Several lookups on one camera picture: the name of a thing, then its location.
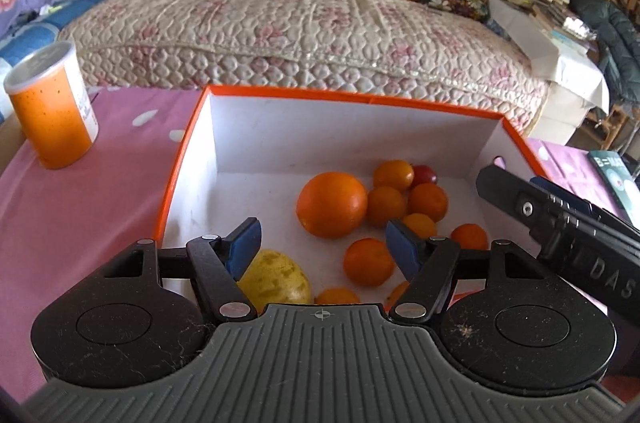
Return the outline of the red plum tomato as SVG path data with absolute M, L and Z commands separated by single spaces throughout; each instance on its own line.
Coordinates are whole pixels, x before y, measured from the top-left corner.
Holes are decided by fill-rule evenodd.
M 420 184 L 429 183 L 436 184 L 438 176 L 433 169 L 428 165 L 413 165 L 413 180 L 411 188 L 420 186 Z

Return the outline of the smooth orange kumquat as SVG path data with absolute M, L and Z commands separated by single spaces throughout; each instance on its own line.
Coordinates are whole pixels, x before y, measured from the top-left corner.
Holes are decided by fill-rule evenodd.
M 383 229 L 389 221 L 404 218 L 407 214 L 405 195 L 395 188 L 381 186 L 368 195 L 367 223 Z
M 439 223 L 448 213 L 449 198 L 438 184 L 421 183 L 409 193 L 408 209 L 410 213 L 426 215 Z
M 414 179 L 414 169 L 404 160 L 385 161 L 378 165 L 372 176 L 373 187 L 390 187 L 407 191 Z

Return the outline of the textured orange mandarin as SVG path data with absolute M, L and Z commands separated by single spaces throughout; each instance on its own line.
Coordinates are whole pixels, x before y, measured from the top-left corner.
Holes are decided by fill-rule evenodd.
M 343 257 L 345 276 L 358 287 L 380 287 L 393 276 L 395 267 L 385 243 L 373 238 L 350 244 Z

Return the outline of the dark green jacket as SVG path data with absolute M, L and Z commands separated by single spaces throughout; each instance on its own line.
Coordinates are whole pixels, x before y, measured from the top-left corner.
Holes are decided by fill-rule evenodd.
M 611 101 L 639 105 L 639 33 L 612 1 L 570 0 L 570 10 L 597 36 L 599 68 Z

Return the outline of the small orange fruit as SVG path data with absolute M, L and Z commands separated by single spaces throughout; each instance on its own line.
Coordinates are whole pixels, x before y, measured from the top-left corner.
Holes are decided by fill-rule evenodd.
M 450 239 L 457 242 L 463 250 L 489 250 L 487 232 L 478 224 L 463 224 L 454 228 Z
M 437 235 L 437 226 L 435 221 L 425 214 L 409 214 L 402 218 L 402 223 L 420 239 L 430 239 Z

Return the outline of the teal paperback book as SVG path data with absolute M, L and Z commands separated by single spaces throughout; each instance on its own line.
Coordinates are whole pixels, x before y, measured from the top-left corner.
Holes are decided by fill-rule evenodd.
M 587 157 L 608 187 L 608 192 L 625 212 L 628 223 L 639 228 L 639 189 L 620 154 L 615 151 L 589 151 Z

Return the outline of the white paper-covered side table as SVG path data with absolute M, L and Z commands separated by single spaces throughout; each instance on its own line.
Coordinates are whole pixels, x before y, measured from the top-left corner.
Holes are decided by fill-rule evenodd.
M 502 0 L 488 0 L 491 19 L 506 31 L 530 62 L 533 76 L 548 86 L 548 97 L 530 135 L 565 144 L 587 112 L 608 112 L 610 92 L 602 72 L 587 56 L 544 34 L 534 20 Z

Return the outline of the orange cylindrical cup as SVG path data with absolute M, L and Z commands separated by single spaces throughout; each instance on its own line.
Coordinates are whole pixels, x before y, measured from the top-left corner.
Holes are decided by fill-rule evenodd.
M 9 71 L 3 87 L 43 167 L 70 166 L 91 149 L 99 123 L 72 42 L 31 53 Z

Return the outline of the blue white striped blanket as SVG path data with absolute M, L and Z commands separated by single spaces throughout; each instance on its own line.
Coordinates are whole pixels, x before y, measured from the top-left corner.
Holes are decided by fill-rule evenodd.
M 62 0 L 54 10 L 17 25 L 1 39 L 1 79 L 32 52 L 52 44 L 66 25 L 102 0 Z

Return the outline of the orange cardboard box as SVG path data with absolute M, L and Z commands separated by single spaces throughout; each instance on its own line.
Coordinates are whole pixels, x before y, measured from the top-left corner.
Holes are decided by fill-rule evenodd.
M 514 280 L 537 247 L 477 193 L 483 169 L 541 173 L 527 143 L 491 113 L 289 89 L 208 88 L 182 139 L 158 221 L 166 247 L 225 235 L 248 217 L 314 290 L 346 282 L 346 239 L 310 235 L 295 215 L 322 172 L 369 182 L 402 158 L 439 171 L 442 225 L 475 221 L 498 241 L 487 278 L 454 280 L 444 313 L 394 321 L 387 287 L 355 306 L 274 305 L 227 322 L 203 354 L 160 381 L 177 422 L 611 422 L 623 404 L 600 384 L 615 337 L 587 295 L 551 277 Z

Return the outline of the quilted beige bedspread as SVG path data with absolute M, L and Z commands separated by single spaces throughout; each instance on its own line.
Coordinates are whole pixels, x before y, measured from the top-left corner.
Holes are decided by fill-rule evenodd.
M 405 0 L 102 0 L 61 37 L 92 86 L 375 94 L 498 112 L 521 132 L 548 98 L 512 42 Z

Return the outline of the yellow potato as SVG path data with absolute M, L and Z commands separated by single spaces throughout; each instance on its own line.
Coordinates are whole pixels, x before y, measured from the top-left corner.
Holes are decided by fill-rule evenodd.
M 311 285 L 303 269 L 274 250 L 260 250 L 236 284 L 258 313 L 269 304 L 312 303 Z

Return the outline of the pink flower-print cloth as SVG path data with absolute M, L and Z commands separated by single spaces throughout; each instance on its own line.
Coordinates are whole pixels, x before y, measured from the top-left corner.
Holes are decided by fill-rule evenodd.
M 16 400 L 43 375 L 30 345 L 44 307 L 137 239 L 152 237 L 196 90 L 104 88 L 100 131 L 74 164 L 45 169 L 24 143 L 1 175 L 1 385 Z

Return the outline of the large smooth orange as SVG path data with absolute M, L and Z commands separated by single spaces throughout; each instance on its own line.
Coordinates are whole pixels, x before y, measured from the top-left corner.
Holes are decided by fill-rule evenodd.
M 300 190 L 296 202 L 299 224 L 321 239 L 341 239 L 363 223 L 368 191 L 347 172 L 322 172 Z

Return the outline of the small reddish-orange fruit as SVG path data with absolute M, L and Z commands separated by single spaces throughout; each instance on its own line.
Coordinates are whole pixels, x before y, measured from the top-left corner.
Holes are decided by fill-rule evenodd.
M 354 305 L 360 304 L 361 299 L 348 287 L 329 287 L 320 292 L 314 302 L 317 305 Z

